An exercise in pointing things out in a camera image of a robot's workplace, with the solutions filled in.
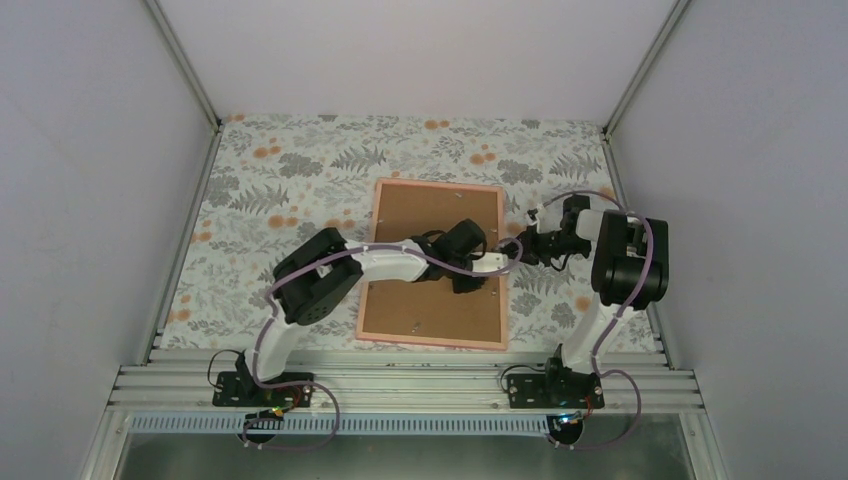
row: floral tablecloth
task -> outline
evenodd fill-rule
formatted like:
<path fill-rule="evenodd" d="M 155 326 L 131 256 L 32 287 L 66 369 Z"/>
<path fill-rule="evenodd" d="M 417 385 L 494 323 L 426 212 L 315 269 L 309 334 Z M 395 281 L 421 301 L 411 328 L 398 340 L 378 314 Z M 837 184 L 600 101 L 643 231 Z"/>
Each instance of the floral tablecloth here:
<path fill-rule="evenodd" d="M 271 269 L 324 226 L 365 240 L 377 178 L 500 185 L 507 232 L 558 192 L 612 194 L 591 123 L 336 115 L 235 115 L 225 125 L 161 348 L 244 348 L 270 310 Z M 556 208 L 549 227 L 559 221 Z M 551 351 L 592 295 L 591 263 L 564 272 L 523 265 L 509 276 L 509 351 Z M 354 339 L 359 291 L 314 325 L 299 348 L 446 350 Z M 636 314 L 612 351 L 654 351 Z"/>

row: brown board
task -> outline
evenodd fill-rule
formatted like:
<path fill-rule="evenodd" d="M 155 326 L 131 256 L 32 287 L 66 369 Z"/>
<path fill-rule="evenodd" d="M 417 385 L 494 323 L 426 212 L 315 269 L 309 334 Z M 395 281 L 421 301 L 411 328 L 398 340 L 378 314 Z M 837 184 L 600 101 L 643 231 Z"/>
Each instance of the brown board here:
<path fill-rule="evenodd" d="M 504 231 L 503 189 L 479 185 L 378 179 L 372 241 L 397 242 L 429 230 L 447 231 L 466 218 L 486 232 L 489 250 Z M 356 338 L 506 350 L 506 277 L 455 294 L 451 281 L 365 284 Z"/>

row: purple cable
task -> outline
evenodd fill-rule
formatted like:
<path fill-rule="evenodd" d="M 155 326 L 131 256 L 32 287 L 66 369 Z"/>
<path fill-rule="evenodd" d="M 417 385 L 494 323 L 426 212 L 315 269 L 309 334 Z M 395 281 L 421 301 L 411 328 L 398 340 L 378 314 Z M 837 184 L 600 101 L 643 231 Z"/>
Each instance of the purple cable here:
<path fill-rule="evenodd" d="M 433 258 L 433 257 L 426 255 L 422 252 L 419 252 L 417 250 L 410 250 L 408 247 L 405 247 L 405 246 L 393 245 L 393 244 L 387 244 L 387 243 L 376 243 L 376 244 L 351 248 L 350 250 L 345 250 L 345 251 L 342 251 L 342 252 L 334 253 L 334 254 L 329 255 L 327 257 L 324 257 L 324 258 L 322 258 L 322 259 L 320 259 L 316 262 L 313 262 L 309 265 L 306 265 L 305 267 L 299 268 L 298 270 L 295 270 L 294 272 L 292 272 L 292 273 L 286 275 L 285 277 L 274 282 L 274 284 L 271 285 L 271 288 L 269 288 L 268 291 L 265 292 L 265 301 L 267 301 L 268 305 L 271 306 L 271 311 L 273 313 L 271 315 L 271 318 L 269 318 L 268 321 L 265 322 L 265 325 L 262 327 L 262 330 L 259 331 L 259 336 L 256 337 L 256 344 L 253 347 L 254 352 L 255 352 L 254 355 L 253 355 L 253 363 L 251 365 L 251 373 L 253 375 L 253 381 L 254 381 L 254 383 L 256 383 L 257 386 L 259 386 L 260 388 L 266 389 L 266 390 L 277 389 L 277 388 L 287 388 L 287 387 L 302 387 L 302 386 L 309 386 L 309 387 L 317 388 L 317 389 L 323 391 L 324 393 L 326 393 L 328 397 L 330 397 L 330 400 L 333 402 L 333 409 L 335 410 L 336 415 L 335 415 L 335 420 L 333 421 L 332 430 L 330 431 L 330 433 L 326 437 L 324 437 L 323 440 L 321 440 L 320 442 L 314 443 L 312 445 L 306 445 L 306 446 L 301 446 L 301 447 L 293 447 L 293 446 L 287 446 L 287 445 L 263 445 L 263 444 L 255 443 L 255 442 L 248 440 L 247 431 L 250 429 L 250 427 L 252 427 L 252 426 L 254 426 L 258 423 L 261 423 L 261 422 L 275 420 L 273 418 L 255 418 L 253 420 L 246 422 L 244 424 L 244 427 L 242 428 L 242 441 L 244 441 L 244 445 L 245 446 L 253 445 L 260 450 L 265 449 L 265 450 L 276 450 L 276 451 L 280 451 L 280 452 L 301 452 L 301 453 L 311 452 L 313 450 L 317 450 L 317 449 L 327 445 L 328 443 L 330 443 L 330 441 L 336 436 L 336 433 L 338 433 L 339 426 L 341 425 L 341 408 L 339 407 L 339 401 L 336 399 L 335 395 L 333 395 L 333 393 L 330 391 L 330 389 L 328 389 L 324 385 L 321 385 L 320 383 L 316 383 L 316 382 L 306 381 L 306 380 L 295 381 L 295 382 L 282 382 L 282 383 L 265 383 L 265 382 L 261 381 L 259 379 L 259 377 L 256 376 L 256 367 L 257 367 L 257 363 L 259 361 L 258 360 L 258 358 L 259 358 L 259 347 L 262 346 L 262 340 L 265 339 L 265 335 L 268 333 L 268 329 L 271 328 L 271 325 L 274 324 L 274 322 L 277 320 L 277 315 L 279 315 L 279 313 L 280 313 L 280 307 L 277 306 L 277 302 L 274 301 L 274 297 L 273 297 L 274 292 L 277 291 L 277 289 L 279 289 L 280 287 L 282 287 L 286 283 L 291 282 L 292 280 L 300 277 L 301 275 L 305 275 L 305 274 L 315 270 L 318 267 L 321 267 L 321 266 L 326 265 L 328 263 L 335 262 L 336 260 L 338 260 L 340 258 L 344 258 L 344 257 L 350 256 L 350 255 L 356 255 L 358 253 L 363 253 L 366 250 L 394 250 L 394 251 L 398 251 L 398 252 L 404 252 L 404 253 L 422 258 L 429 263 L 432 263 L 434 265 L 438 265 L 438 266 L 440 266 L 440 267 L 442 267 L 446 270 L 449 270 L 449 271 L 452 271 L 452 272 L 455 272 L 455 273 L 459 273 L 461 275 L 467 275 L 469 277 L 497 277 L 497 276 L 500 276 L 500 275 L 504 275 L 504 274 L 508 273 L 510 270 L 512 270 L 513 268 L 515 268 L 520 263 L 521 256 L 524 254 L 524 247 L 521 245 L 521 242 L 519 242 L 515 238 L 506 238 L 506 239 L 502 240 L 501 242 L 499 242 L 498 246 L 499 247 L 503 246 L 505 243 L 514 243 L 515 245 L 517 245 L 518 246 L 518 253 L 516 254 L 514 259 L 510 260 L 509 263 L 507 263 L 506 266 L 499 268 L 497 270 L 492 270 L 490 272 L 472 272 L 470 270 L 463 270 L 461 268 L 455 267 L 453 265 L 449 265 L 445 262 L 442 262 L 441 260 L 439 260 L 437 258 Z"/>
<path fill-rule="evenodd" d="M 627 296 L 627 298 L 624 300 L 624 303 L 622 303 L 621 306 L 618 308 L 618 311 L 615 312 L 615 315 L 613 315 L 612 321 L 610 322 L 609 325 L 607 325 L 607 328 L 603 331 L 603 333 L 601 333 L 601 336 L 598 337 L 598 340 L 595 342 L 595 346 L 592 347 L 592 371 L 594 371 L 600 378 L 606 378 L 606 377 L 609 377 L 610 375 L 621 375 L 622 377 L 626 378 L 628 382 L 630 382 L 630 385 L 633 386 L 633 392 L 636 393 L 636 415 L 634 415 L 633 423 L 630 424 L 630 426 L 627 428 L 627 431 L 625 431 L 624 433 L 622 433 L 621 435 L 619 435 L 618 437 L 616 437 L 616 438 L 614 438 L 610 441 L 599 443 L 597 445 L 570 445 L 569 446 L 569 450 L 578 450 L 578 451 L 601 450 L 601 449 L 616 445 L 616 444 L 624 441 L 625 439 L 627 439 L 630 435 L 632 435 L 633 432 L 636 430 L 636 426 L 639 425 L 639 421 L 642 419 L 642 392 L 639 390 L 639 386 L 636 385 L 636 380 L 634 380 L 633 377 L 631 377 L 630 374 L 628 374 L 624 370 L 613 369 L 613 370 L 607 370 L 606 372 L 602 373 L 600 371 L 600 369 L 598 368 L 597 357 L 598 357 L 598 352 L 601 350 L 601 345 L 604 343 L 604 340 L 606 340 L 607 337 L 609 336 L 609 334 L 612 332 L 613 328 L 615 328 L 615 326 L 618 324 L 618 321 L 621 319 L 621 316 L 624 315 L 624 310 L 626 310 L 627 307 L 629 307 L 633 303 L 633 301 L 636 300 L 636 297 L 639 295 L 639 292 L 642 291 L 642 287 L 645 285 L 645 280 L 648 278 L 648 272 L 651 269 L 651 262 L 654 259 L 654 231 L 653 231 L 653 229 L 651 229 L 651 224 L 648 223 L 648 220 L 645 217 L 643 217 L 642 215 L 639 215 L 638 213 L 625 212 L 624 206 L 618 200 L 616 200 L 616 199 L 614 199 L 614 198 L 612 198 L 608 195 L 605 195 L 601 192 L 596 192 L 594 190 L 572 190 L 570 192 L 561 193 L 561 194 L 555 196 L 554 198 L 545 202 L 543 204 L 543 206 L 547 207 L 548 205 L 554 203 L 555 201 L 557 201 L 557 200 L 559 200 L 560 198 L 563 198 L 563 197 L 567 197 L 567 196 L 571 196 L 571 195 L 584 194 L 584 193 L 588 193 L 590 195 L 595 195 L 597 197 L 601 197 L 603 199 L 606 199 L 606 200 L 612 202 L 613 204 L 615 204 L 615 206 L 618 207 L 619 211 L 626 213 L 627 215 L 634 216 L 637 219 L 639 219 L 639 221 L 642 223 L 642 226 L 645 228 L 645 234 L 646 234 L 647 243 L 648 243 L 648 245 L 647 245 L 648 251 L 645 254 L 645 264 L 642 265 L 642 271 L 639 273 L 639 280 L 636 282 L 636 286 L 633 287 L 633 291 L 630 292 L 630 295 Z M 553 439 L 553 437 L 551 437 L 550 435 L 547 435 L 547 438 L 548 438 L 548 441 L 550 441 L 551 443 L 556 442 Z"/>

